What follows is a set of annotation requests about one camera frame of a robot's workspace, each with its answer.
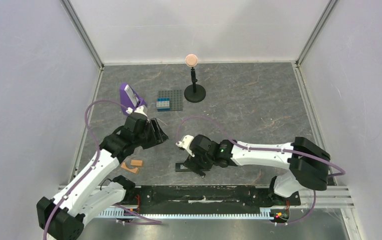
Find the black remote control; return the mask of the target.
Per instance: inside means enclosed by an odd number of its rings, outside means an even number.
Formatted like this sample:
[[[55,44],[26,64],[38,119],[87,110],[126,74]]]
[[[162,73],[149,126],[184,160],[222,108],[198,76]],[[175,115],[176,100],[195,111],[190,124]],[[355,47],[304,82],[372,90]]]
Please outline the black remote control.
[[[208,169],[204,169],[201,167],[198,167],[196,170],[203,171],[203,172],[209,171]],[[183,162],[177,162],[175,163],[175,172],[195,172],[195,170],[187,168]]]

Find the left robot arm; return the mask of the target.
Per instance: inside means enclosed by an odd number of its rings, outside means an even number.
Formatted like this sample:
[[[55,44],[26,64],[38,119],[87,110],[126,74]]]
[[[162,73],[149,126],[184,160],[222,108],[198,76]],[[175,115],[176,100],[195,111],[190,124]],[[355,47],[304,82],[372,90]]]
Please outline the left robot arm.
[[[136,148],[146,150],[162,144],[168,136],[156,118],[133,112],[124,125],[106,136],[86,167],[52,198],[42,197],[37,203],[39,226],[43,238],[76,240],[86,225],[106,208],[134,201],[135,184],[120,175],[105,190],[93,193],[107,175],[131,156]]]

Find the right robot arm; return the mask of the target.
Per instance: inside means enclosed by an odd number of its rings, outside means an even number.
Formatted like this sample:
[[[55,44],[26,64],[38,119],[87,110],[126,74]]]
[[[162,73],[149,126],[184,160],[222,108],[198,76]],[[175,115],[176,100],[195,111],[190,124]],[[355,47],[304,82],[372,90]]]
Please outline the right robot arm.
[[[242,141],[212,141],[204,135],[185,135],[176,146],[188,153],[184,166],[205,177],[213,166],[265,166],[285,169],[275,176],[268,189],[268,199],[280,204],[303,188],[314,191],[327,189],[330,155],[304,137],[283,144],[251,144]]]

